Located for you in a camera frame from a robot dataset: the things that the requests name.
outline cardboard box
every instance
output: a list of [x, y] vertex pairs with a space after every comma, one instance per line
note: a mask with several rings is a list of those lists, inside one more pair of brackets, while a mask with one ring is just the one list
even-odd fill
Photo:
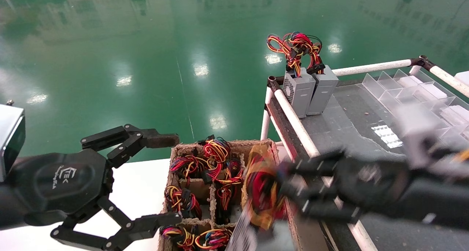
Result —
[[[257, 141], [257, 140], [248, 140], [248, 141], [229, 141], [230, 147], [231, 147], [231, 154], [232, 156], [238, 157], [239, 160], [241, 161], [241, 165], [245, 169], [246, 162], [248, 161], [249, 158], [249, 152], [251, 151], [251, 148], [255, 144], [267, 144], [270, 147], [270, 152], [272, 153], [273, 159], [276, 164], [278, 164], [278, 152], [277, 152], [277, 147], [275, 146], [275, 142], [271, 140], [263, 140], [263, 141]], [[199, 144], [179, 144], [176, 147], [174, 147], [171, 151], [171, 162], [178, 157], [178, 156], [183, 156], [187, 154], [191, 154], [194, 148], [197, 149], [199, 154], [203, 155], [203, 146]], [[184, 188], [186, 186], [186, 181], [184, 179], [178, 178], [177, 174], [169, 173], [168, 174], [168, 181], [166, 186], [177, 186], [180, 188]], [[215, 185], [205, 185], [202, 179], [190, 179], [189, 181], [189, 189], [191, 192], [199, 199], [199, 204], [201, 205], [202, 209], [202, 220], [199, 220], [197, 218], [189, 218], [189, 219], [183, 219], [182, 223], [179, 224], [179, 226], [184, 226], [184, 227], [192, 227], [192, 226], [197, 226], [199, 233], [203, 233], [209, 229], [219, 229], [219, 228], [229, 228], [233, 229], [236, 226], [236, 221], [237, 215], [241, 214], [241, 203], [245, 203], [247, 200], [247, 194], [246, 194], [246, 188], [242, 187], [241, 188], [241, 194], [238, 194], [238, 199], [236, 202], [239, 203], [239, 206], [236, 206], [237, 209], [233, 208], [233, 213], [234, 215], [231, 216], [231, 223], [229, 224], [216, 224], [215, 222], [215, 211], [217, 207], [217, 200], [215, 197]], [[163, 203], [163, 213], [166, 213], [170, 210], [170, 206], [168, 203], [164, 202]], [[291, 218], [292, 214], [292, 209], [287, 203], [287, 212], [288, 212], [288, 217], [289, 217], [289, 227], [292, 233], [292, 238], [293, 238], [293, 243], [295, 244], [295, 247], [298, 248], [298, 235], [296, 234], [296, 226], [293, 223], [293, 219]], [[174, 247], [173, 243], [169, 241], [168, 239], [164, 239], [160, 234], [158, 234], [159, 237], [159, 246], [158, 250], [159, 251], [176, 251], [177, 248]]]

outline wire harness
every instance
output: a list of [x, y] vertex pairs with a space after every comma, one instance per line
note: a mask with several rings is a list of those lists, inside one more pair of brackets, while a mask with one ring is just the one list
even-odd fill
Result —
[[186, 182], [190, 182], [190, 178], [198, 178], [204, 169], [209, 169], [210, 163], [203, 158], [194, 155], [180, 156], [171, 163], [169, 171], [181, 174]]
[[212, 229], [196, 237], [196, 245], [203, 250], [216, 250], [225, 247], [233, 232], [228, 229]]
[[161, 228], [159, 232], [163, 238], [171, 240], [176, 246], [184, 251], [195, 251], [195, 235], [188, 232], [186, 228], [166, 226]]
[[251, 150], [247, 173], [246, 190], [251, 198], [248, 211], [251, 223], [268, 230], [276, 219], [285, 217], [284, 198], [280, 196], [277, 166], [266, 155], [266, 148], [253, 147]]
[[191, 211], [197, 218], [202, 218], [200, 204], [197, 201], [196, 196], [188, 189], [168, 186], [165, 190], [165, 198], [169, 203], [171, 203], [171, 208], [180, 213], [183, 218], [191, 218]]
[[171, 240], [177, 247], [184, 251], [195, 251], [197, 249], [216, 250], [223, 248], [228, 244], [232, 233], [233, 232], [229, 229], [212, 229], [196, 236], [181, 226], [166, 226], [160, 230], [160, 234], [163, 238]]
[[217, 189], [217, 196], [220, 199], [221, 207], [228, 210], [231, 199], [236, 196], [237, 184], [243, 182], [243, 168], [239, 159], [231, 159], [226, 163], [225, 178], [216, 180], [221, 186]]
[[229, 158], [231, 148], [227, 141], [221, 137], [215, 138], [214, 136], [209, 136], [205, 141], [203, 141], [203, 145], [204, 156], [215, 162], [214, 166], [209, 166], [209, 169], [206, 170], [207, 176], [214, 181], [223, 169], [223, 164]]
[[[278, 47], [274, 47], [272, 42], [276, 42]], [[267, 36], [267, 47], [273, 52], [285, 55], [287, 72], [293, 70], [294, 78], [301, 77], [301, 57], [305, 55], [310, 56], [308, 73], [323, 73], [324, 65], [320, 57], [322, 41], [316, 36], [293, 32], [280, 38], [276, 34], [270, 34]]]

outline green epoxy floor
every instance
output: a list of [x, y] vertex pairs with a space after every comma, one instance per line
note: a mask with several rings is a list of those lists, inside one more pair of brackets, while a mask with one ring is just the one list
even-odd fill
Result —
[[23, 156], [126, 123], [258, 139], [266, 78], [284, 69], [269, 33], [320, 37], [333, 69], [425, 54], [455, 74], [468, 13], [469, 0], [0, 0], [0, 100], [26, 109]]

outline power supply fan grille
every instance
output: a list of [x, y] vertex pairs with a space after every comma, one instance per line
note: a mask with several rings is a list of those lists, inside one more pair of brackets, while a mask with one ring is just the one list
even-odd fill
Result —
[[287, 98], [288, 102], [292, 104], [293, 102], [293, 95], [295, 94], [293, 91], [293, 85], [290, 82], [291, 77], [290, 76], [285, 76], [285, 79], [283, 80], [283, 94]]

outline gray power supply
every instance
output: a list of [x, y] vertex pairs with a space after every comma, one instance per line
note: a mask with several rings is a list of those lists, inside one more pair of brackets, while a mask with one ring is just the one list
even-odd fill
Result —
[[306, 115], [322, 114], [339, 82], [337, 76], [327, 65], [325, 65], [324, 74], [313, 74], [313, 77], [315, 79], [315, 90]]
[[301, 77], [292, 78], [292, 72], [285, 73], [283, 81], [283, 94], [290, 102], [298, 118], [306, 117], [306, 110], [310, 105], [315, 79], [301, 68]]

